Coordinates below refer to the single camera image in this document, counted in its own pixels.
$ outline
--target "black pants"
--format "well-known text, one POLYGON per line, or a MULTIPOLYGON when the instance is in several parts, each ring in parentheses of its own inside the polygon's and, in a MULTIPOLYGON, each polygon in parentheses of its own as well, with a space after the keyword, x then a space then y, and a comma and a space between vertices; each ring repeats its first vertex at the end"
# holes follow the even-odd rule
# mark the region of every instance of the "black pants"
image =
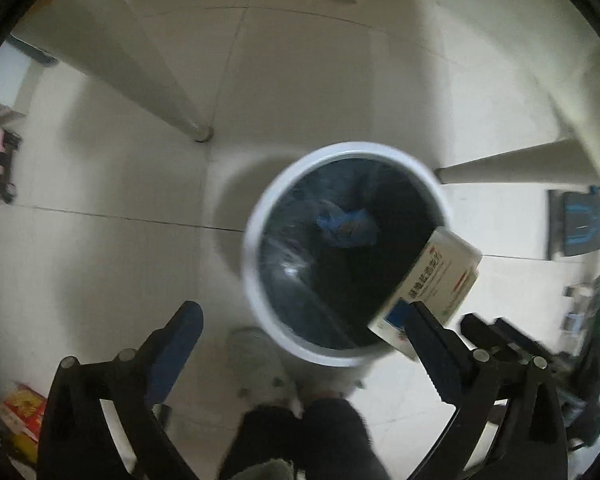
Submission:
POLYGON ((307 480, 389 480, 371 449, 364 422, 343 399, 316 400, 302 419, 273 406, 247 413, 218 479, 229 480, 273 458, 304 470, 307 480))

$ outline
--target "screw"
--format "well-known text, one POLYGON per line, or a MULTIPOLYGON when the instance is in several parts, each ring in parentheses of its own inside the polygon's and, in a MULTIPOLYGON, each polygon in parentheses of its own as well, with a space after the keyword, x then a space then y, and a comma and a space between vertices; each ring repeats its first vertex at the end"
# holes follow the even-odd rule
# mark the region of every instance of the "screw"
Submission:
POLYGON ((483 350, 482 348, 476 348, 474 350, 474 359, 476 361, 480 361, 481 363, 485 363, 489 360, 489 352, 483 350))
POLYGON ((541 370, 544 370, 546 368, 546 359, 537 355, 536 357, 534 357, 534 364, 541 370))
POLYGON ((75 365, 77 361, 78 359, 76 359, 75 357, 65 357, 64 359, 62 359, 62 361, 60 361, 60 367, 65 369, 71 368, 73 365, 75 365))
POLYGON ((136 350, 133 348, 125 348, 118 354, 118 359, 122 362, 131 361, 134 357, 136 357, 136 350))

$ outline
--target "tile floor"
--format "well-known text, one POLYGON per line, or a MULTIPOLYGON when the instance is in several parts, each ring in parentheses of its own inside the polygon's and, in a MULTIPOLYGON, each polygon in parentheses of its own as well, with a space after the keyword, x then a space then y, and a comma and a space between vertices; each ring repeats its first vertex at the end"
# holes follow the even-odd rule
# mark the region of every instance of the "tile floor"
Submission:
MULTIPOLYGON (((0 205, 0 393, 9 380, 46 393, 65 355, 108 360, 196 300, 205 331, 169 402, 178 448, 211 479, 246 409, 223 347, 254 323, 241 231, 280 170, 342 140, 384 142, 435 168, 560 135, 546 92, 451 12, 356 1, 128 0, 215 127, 209 144, 67 65, 45 70, 13 125, 24 137, 17 204, 0 205)), ((560 292, 583 263, 542 261, 546 189, 445 186, 452 227, 486 255, 462 312, 508 317, 554 346, 569 305, 560 292)), ((451 410, 399 354, 366 384, 351 400, 405 478, 451 410)))

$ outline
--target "gray sneaker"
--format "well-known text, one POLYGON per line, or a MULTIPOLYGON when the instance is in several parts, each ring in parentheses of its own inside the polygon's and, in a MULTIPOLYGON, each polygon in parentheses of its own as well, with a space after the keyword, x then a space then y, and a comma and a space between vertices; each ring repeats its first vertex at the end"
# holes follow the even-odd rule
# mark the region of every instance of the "gray sneaker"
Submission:
POLYGON ((252 406, 288 408, 296 386, 286 373, 272 339, 259 328, 244 328, 227 339, 229 363, 240 383, 240 396, 252 406))

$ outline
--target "black trash bag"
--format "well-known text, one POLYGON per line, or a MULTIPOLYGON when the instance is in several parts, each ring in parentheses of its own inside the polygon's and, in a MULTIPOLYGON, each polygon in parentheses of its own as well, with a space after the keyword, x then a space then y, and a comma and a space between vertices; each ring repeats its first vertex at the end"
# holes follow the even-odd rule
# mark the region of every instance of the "black trash bag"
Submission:
POLYGON ((365 158, 330 162, 302 177, 269 215, 258 264, 270 306, 323 348, 376 344, 367 324, 443 223, 408 170, 365 158), (362 227, 346 222, 362 217, 362 227), (320 218, 345 218, 342 233, 327 233, 320 218))

